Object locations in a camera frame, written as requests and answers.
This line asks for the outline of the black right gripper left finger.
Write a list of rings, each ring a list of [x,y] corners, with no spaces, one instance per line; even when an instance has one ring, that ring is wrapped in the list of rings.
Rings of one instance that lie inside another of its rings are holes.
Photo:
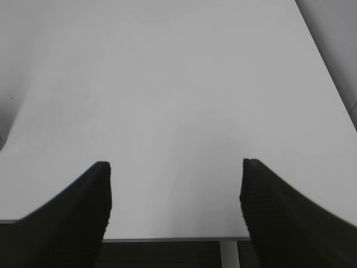
[[[94,267],[112,209],[110,175],[108,162],[96,162],[1,230],[1,267]]]

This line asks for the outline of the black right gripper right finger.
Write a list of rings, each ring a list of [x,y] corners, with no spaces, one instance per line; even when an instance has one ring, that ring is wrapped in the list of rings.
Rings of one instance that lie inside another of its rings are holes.
[[[244,159],[240,207],[261,267],[356,267],[356,226]]]

